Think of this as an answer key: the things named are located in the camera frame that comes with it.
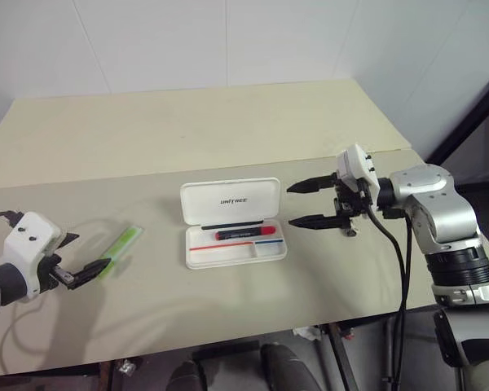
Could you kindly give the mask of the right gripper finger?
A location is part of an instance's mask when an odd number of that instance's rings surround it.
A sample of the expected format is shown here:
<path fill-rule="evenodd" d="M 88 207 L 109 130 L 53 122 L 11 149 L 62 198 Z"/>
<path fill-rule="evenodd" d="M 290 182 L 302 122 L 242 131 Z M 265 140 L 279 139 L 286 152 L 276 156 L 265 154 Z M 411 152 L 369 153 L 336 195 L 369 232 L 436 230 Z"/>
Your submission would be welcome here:
<path fill-rule="evenodd" d="M 335 187 L 337 183 L 337 174 L 332 173 L 320 177 L 308 178 L 294 183 L 287 188 L 289 193 L 308 194 L 318 192 L 323 189 Z"/>
<path fill-rule="evenodd" d="M 307 215 L 289 220 L 289 225 L 311 230 L 337 229 L 339 218 L 336 216 L 324 216 L 323 214 Z"/>

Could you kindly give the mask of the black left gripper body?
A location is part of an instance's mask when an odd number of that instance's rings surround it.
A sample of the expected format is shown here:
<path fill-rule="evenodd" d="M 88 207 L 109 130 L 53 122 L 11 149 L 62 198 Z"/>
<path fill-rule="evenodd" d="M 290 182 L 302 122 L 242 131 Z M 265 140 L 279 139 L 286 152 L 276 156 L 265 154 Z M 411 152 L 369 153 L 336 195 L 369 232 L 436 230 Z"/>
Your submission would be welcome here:
<path fill-rule="evenodd" d="M 41 259 L 37 266 L 39 292 L 50 291 L 60 284 L 63 284 L 67 289 L 76 287 L 76 278 L 59 265 L 61 261 L 62 258 L 56 253 Z"/>

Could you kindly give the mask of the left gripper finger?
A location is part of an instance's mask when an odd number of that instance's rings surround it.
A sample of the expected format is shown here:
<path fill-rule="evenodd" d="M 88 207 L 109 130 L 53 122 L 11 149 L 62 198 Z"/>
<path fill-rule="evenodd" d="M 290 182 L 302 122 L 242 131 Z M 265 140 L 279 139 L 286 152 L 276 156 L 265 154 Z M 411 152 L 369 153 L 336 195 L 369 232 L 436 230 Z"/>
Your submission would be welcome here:
<path fill-rule="evenodd" d="M 79 234 L 75 234 L 72 232 L 65 232 L 58 239 L 58 244 L 57 244 L 56 248 L 57 249 L 63 248 L 65 246 L 67 246 L 68 244 L 71 244 L 74 240 L 78 239 L 79 237 L 80 237 Z"/>
<path fill-rule="evenodd" d="M 82 270 L 71 274 L 72 280 L 67 289 L 74 290 L 98 277 L 111 263 L 111 258 L 103 258 L 86 264 Z"/>

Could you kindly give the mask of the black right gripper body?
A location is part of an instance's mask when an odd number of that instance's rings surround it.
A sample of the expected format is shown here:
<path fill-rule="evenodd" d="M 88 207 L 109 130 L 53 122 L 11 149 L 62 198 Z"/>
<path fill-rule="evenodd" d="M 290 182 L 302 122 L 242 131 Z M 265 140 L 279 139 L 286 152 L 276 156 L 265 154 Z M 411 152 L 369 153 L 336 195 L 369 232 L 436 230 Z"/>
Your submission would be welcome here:
<path fill-rule="evenodd" d="M 353 223 L 353 218 L 363 215 L 373 217 L 373 200 L 370 191 L 370 183 L 365 178 L 355 179 L 356 190 L 352 190 L 343 180 L 333 173 L 336 197 L 334 208 L 336 216 L 341 219 L 341 232 L 346 237 L 355 237 L 358 229 Z"/>

